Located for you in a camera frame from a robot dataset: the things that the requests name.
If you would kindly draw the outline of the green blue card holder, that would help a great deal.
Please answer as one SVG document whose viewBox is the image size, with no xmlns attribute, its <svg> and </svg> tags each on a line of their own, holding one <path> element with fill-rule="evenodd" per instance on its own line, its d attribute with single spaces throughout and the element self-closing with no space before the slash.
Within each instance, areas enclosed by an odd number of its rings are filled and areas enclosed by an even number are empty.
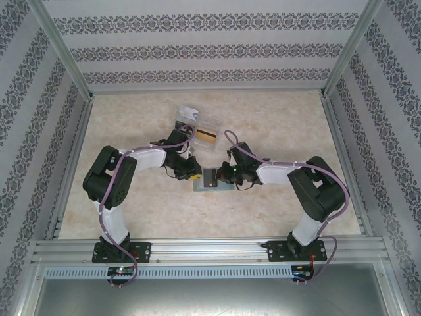
<svg viewBox="0 0 421 316">
<path fill-rule="evenodd" d="M 216 188 L 204 188 L 203 175 L 201 178 L 193 181 L 194 192 L 228 191 L 228 190 L 233 190 L 233 189 L 234 189 L 233 184 L 225 184 L 221 181 L 218 181 L 218 186 Z"/>
</svg>

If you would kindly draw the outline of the dark grey striped card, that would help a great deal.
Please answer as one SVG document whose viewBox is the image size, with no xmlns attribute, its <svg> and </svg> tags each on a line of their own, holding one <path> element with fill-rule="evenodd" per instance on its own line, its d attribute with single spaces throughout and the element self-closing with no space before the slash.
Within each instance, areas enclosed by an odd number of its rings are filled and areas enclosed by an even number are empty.
<svg viewBox="0 0 421 316">
<path fill-rule="evenodd" d="M 217 173 L 217 169 L 215 168 L 203 169 L 203 187 L 204 188 L 216 188 L 218 186 L 216 173 Z"/>
</svg>

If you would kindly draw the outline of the white card gold print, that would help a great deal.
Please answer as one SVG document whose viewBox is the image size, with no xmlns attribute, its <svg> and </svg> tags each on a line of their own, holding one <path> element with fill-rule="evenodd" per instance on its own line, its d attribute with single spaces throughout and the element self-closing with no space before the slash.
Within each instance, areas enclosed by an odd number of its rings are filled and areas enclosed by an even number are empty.
<svg viewBox="0 0 421 316">
<path fill-rule="evenodd" d="M 196 121 L 199 115 L 199 111 L 191 107 L 180 105 L 178 114 L 185 119 Z"/>
</svg>

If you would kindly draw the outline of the gold card magnetic stripe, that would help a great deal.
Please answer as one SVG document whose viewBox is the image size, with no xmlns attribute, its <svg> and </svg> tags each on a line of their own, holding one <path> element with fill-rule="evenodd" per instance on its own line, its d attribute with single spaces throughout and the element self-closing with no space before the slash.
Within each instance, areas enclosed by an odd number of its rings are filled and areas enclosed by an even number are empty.
<svg viewBox="0 0 421 316">
<path fill-rule="evenodd" d="M 209 144 L 215 144 L 218 133 L 206 128 L 198 127 L 196 131 L 196 139 Z"/>
</svg>

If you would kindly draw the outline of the clear acrylic card tray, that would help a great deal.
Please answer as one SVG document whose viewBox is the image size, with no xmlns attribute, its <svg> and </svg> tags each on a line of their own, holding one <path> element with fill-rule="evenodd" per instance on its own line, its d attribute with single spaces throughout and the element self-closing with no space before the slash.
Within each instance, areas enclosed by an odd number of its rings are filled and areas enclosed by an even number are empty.
<svg viewBox="0 0 421 316">
<path fill-rule="evenodd" d="M 216 147 L 217 140 L 218 140 L 219 135 L 220 135 L 220 129 L 221 129 L 221 125 L 222 125 L 219 120 L 216 120 L 215 118 L 210 118 L 208 116 L 205 116 L 203 113 L 201 113 L 199 111 L 199 115 L 197 117 L 197 120 L 192 121 L 192 120 L 188 120 L 186 118 L 181 117 L 178 114 L 178 110 L 176 112 L 175 122 L 177 120 L 181 121 L 181 122 L 186 122 L 186 123 L 191 124 L 191 125 L 194 125 L 195 129 L 194 129 L 194 132 L 193 132 L 194 133 L 193 147 L 195 149 L 202 149 L 202 150 L 205 150 L 205 151 L 208 151 L 208 152 L 211 152 L 211 153 L 214 151 L 214 149 Z M 197 140 L 196 139 L 196 131 L 197 131 L 198 127 L 206 128 L 206 129 L 213 130 L 213 131 L 217 132 L 218 135 L 217 135 L 216 143 L 215 144 L 209 144 L 209 143 Z"/>
</svg>

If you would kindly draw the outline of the grey metal lower panel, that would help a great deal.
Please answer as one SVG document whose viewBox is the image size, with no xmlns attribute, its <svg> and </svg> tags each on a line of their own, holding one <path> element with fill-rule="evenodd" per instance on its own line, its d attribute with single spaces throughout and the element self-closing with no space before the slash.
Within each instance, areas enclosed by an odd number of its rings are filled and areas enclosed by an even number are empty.
<svg viewBox="0 0 421 316">
<path fill-rule="evenodd" d="M 373 284 L 296 286 L 282 279 L 47 280 L 36 316 L 390 316 Z"/>
</svg>

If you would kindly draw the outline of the aluminium mounting rail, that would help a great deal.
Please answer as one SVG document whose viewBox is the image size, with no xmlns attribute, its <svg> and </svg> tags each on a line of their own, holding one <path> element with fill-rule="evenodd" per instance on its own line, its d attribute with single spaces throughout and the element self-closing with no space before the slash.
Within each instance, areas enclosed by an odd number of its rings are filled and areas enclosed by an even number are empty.
<svg viewBox="0 0 421 316">
<path fill-rule="evenodd" d="M 267 265 L 269 238 L 151 239 L 150 265 Z M 389 252 L 380 237 L 337 237 L 333 264 L 388 262 Z M 45 266 L 91 265 L 95 240 L 38 241 L 31 264 Z"/>
</svg>

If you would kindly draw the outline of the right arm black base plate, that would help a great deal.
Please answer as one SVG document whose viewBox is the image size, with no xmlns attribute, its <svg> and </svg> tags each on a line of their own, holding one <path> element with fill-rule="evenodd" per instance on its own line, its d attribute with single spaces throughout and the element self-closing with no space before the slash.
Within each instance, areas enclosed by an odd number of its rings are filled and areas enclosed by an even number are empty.
<svg viewBox="0 0 421 316">
<path fill-rule="evenodd" d="M 266 243 L 269 262 L 327 261 L 326 247 L 321 240 L 302 246 L 298 242 L 274 240 Z"/>
</svg>

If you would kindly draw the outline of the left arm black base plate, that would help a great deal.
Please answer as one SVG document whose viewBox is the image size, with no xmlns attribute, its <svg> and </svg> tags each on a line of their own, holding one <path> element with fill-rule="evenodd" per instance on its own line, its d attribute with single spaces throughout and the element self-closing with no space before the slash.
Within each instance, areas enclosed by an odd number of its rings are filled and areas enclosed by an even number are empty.
<svg viewBox="0 0 421 316">
<path fill-rule="evenodd" d="M 151 254 L 151 243 L 130 242 L 126 250 L 137 263 L 148 263 Z M 95 244 L 92 263 L 133 263 L 133 259 L 115 245 L 98 242 Z"/>
</svg>

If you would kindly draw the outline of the aluminium table side rail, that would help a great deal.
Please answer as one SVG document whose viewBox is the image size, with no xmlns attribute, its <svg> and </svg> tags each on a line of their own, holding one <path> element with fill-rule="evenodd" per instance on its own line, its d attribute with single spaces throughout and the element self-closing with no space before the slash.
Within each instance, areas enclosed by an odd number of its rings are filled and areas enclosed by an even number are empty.
<svg viewBox="0 0 421 316">
<path fill-rule="evenodd" d="M 348 157 L 347 148 L 345 142 L 343 141 L 341 130 L 335 117 L 334 110 L 330 101 L 323 95 L 320 97 L 320 100 L 326 116 L 326 120 L 328 122 L 332 139 L 335 144 L 339 162 L 341 164 L 341 169 L 349 189 L 351 201 L 360 226 L 360 230 L 365 236 L 373 237 L 375 234 L 372 231 L 372 227 L 370 225 L 370 221 L 364 206 L 364 201 L 361 198 L 359 188 L 357 186 L 357 181 L 351 166 L 351 161 Z"/>
<path fill-rule="evenodd" d="M 78 159 L 82 150 L 82 145 L 84 142 L 84 137 L 94 101 L 95 96 L 93 95 L 90 97 L 83 111 L 80 113 L 77 129 L 75 131 L 72 146 L 68 155 L 66 168 L 64 170 L 63 178 L 57 193 L 57 198 L 53 204 L 53 210 L 47 225 L 47 230 L 45 231 L 45 237 L 43 238 L 44 240 L 52 240 L 54 238 L 57 223 L 59 219 L 63 218 L 64 212 L 66 210 L 66 205 L 68 203 L 68 198 L 70 195 L 74 175 L 76 173 Z"/>
</svg>

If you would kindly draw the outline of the aluminium frame post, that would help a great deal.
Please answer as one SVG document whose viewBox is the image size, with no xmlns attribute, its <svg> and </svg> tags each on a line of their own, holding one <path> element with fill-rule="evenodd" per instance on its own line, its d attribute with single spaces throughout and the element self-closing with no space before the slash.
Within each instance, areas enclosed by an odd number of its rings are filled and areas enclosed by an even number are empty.
<svg viewBox="0 0 421 316">
<path fill-rule="evenodd" d="M 361 12 L 359 19 L 355 24 L 355 27 L 353 28 L 353 31 L 351 32 L 351 35 L 339 54 L 338 60 L 330 72 L 326 83 L 320 90 L 320 96 L 323 99 L 332 93 L 383 1 L 384 0 L 368 0 L 364 10 Z"/>
<path fill-rule="evenodd" d="M 85 100 L 91 99 L 93 93 L 91 92 L 81 70 L 79 69 L 73 55 L 70 52 L 67 44 L 65 43 L 55 21 L 49 14 L 43 0 L 26 0 L 30 9 L 33 11 L 37 21 L 43 28 L 45 34 L 49 38 L 54 50 L 61 59 L 67 72 L 82 94 Z"/>
</svg>

